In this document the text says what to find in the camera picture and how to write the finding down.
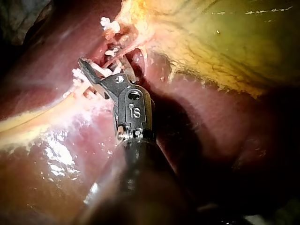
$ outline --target shiny wet surface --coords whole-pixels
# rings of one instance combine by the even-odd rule
[[[101,50],[101,16],[113,18],[120,3],[77,3],[58,7],[42,41],[17,61],[2,89],[9,99],[3,100],[2,120],[63,103],[30,126],[1,134],[1,141],[16,143],[2,146],[0,153],[1,215],[11,221],[70,221],[113,154],[112,105],[62,96],[72,84],[77,58]],[[297,195],[298,90],[275,91],[257,101],[185,75],[169,84],[169,65],[160,55],[149,54],[148,64],[144,86],[157,105],[158,142],[199,205],[272,214]],[[15,81],[22,91],[19,101],[9,95]],[[27,104],[18,104],[23,100]]]

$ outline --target metal jaw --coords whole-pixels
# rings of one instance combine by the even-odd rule
[[[79,59],[79,66],[95,90],[103,98],[114,101],[117,143],[130,138],[155,139],[152,130],[153,101],[146,89],[132,84],[126,73],[100,78],[86,60]]]

